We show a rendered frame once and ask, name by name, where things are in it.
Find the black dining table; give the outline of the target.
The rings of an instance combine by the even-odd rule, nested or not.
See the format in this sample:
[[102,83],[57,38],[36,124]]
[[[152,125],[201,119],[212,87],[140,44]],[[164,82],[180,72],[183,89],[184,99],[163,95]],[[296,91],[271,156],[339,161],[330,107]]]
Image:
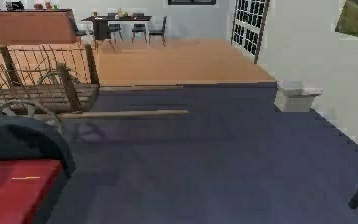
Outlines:
[[90,16],[82,19],[83,22],[91,22],[93,24],[94,38],[96,40],[105,40],[110,38],[109,23],[115,24],[148,24],[151,16]]

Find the black appliance on counter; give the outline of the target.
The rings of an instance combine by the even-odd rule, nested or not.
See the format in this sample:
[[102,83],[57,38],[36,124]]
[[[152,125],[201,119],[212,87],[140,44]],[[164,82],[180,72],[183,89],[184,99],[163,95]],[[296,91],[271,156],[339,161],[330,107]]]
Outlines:
[[6,9],[8,11],[22,11],[24,9],[24,5],[21,1],[7,1]]

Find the wooden cart with wheels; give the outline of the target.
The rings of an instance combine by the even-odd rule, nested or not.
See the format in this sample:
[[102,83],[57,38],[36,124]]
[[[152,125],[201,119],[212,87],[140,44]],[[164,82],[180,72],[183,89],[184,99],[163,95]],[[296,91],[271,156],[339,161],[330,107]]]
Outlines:
[[103,86],[90,46],[0,47],[0,117],[41,120],[63,132],[64,119],[182,115],[183,108],[95,111],[101,93],[161,91],[161,86]]

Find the brown kitchen counter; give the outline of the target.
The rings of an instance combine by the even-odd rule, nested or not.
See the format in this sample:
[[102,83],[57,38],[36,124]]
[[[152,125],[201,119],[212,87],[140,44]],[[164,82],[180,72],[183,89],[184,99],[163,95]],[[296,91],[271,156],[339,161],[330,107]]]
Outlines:
[[1,45],[72,44],[71,9],[0,11]]

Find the black dining chair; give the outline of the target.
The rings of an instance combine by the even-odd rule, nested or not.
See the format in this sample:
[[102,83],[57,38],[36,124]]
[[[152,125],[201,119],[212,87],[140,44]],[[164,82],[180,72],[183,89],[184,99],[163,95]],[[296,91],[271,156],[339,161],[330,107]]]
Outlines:
[[162,27],[160,29],[150,30],[148,37],[151,39],[153,36],[160,36],[162,40],[163,46],[166,46],[166,39],[165,39],[165,31],[166,31],[166,23],[167,17],[163,17]]
[[148,20],[145,18],[143,13],[133,13],[132,18],[137,21],[141,21],[141,24],[135,23],[132,28],[132,40],[135,40],[137,33],[142,33],[144,35],[144,39],[147,39],[147,29],[146,23]]
[[[114,17],[114,18],[118,18],[118,14],[117,13],[109,13],[108,14],[109,17]],[[123,39],[122,33],[121,33],[121,25],[120,24],[112,24],[109,23],[108,24],[109,27],[109,31],[111,34],[111,37],[114,38],[114,34],[118,33],[120,36],[120,39]]]

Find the framed green picture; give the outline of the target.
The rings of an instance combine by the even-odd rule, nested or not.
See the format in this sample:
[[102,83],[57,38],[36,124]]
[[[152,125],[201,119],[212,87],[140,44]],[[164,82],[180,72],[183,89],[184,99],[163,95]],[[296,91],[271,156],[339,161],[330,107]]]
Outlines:
[[346,0],[335,31],[358,37],[358,0]]

